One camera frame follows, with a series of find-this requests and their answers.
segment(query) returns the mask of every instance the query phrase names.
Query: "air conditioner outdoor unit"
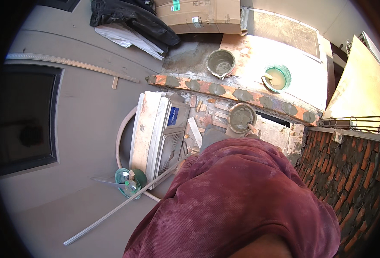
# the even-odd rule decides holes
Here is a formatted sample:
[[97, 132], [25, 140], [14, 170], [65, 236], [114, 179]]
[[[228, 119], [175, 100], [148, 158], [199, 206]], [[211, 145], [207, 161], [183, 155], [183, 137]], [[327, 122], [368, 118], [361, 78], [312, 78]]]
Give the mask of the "air conditioner outdoor unit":
[[176, 163], [189, 111], [190, 106], [177, 94], [150, 91], [140, 94], [131, 140], [130, 169], [141, 169], [150, 182]]

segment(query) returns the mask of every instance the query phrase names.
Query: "blue logo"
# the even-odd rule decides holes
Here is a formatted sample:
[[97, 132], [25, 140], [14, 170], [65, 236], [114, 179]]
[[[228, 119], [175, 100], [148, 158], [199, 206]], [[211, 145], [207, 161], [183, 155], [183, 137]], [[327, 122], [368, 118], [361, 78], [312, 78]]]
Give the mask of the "blue logo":
[[178, 116], [178, 107], [171, 107], [170, 116], [168, 117], [167, 126], [173, 126], [176, 124]]

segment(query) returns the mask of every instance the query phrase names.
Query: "brick wall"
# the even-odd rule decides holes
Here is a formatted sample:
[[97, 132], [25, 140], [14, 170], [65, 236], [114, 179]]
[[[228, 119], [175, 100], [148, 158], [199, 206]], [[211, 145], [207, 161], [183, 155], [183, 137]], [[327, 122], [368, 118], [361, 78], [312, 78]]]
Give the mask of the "brick wall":
[[380, 143], [308, 131], [296, 170], [307, 187], [330, 204], [340, 224], [337, 257], [358, 251], [380, 216]]

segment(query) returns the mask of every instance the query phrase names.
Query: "cardboard box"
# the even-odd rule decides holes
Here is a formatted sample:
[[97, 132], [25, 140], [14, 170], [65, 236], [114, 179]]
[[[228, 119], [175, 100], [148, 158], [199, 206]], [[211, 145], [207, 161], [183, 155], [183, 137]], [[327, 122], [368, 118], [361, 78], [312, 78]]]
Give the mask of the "cardboard box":
[[241, 34], [240, 0], [154, 0], [157, 17], [177, 34]]

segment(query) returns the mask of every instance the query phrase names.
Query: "person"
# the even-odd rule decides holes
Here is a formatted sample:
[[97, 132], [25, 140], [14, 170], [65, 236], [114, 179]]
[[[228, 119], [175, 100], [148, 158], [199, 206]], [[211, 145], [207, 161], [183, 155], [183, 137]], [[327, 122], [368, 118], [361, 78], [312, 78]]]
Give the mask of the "person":
[[332, 207], [305, 186], [274, 145], [206, 127], [165, 197], [131, 235], [124, 258], [331, 258]]

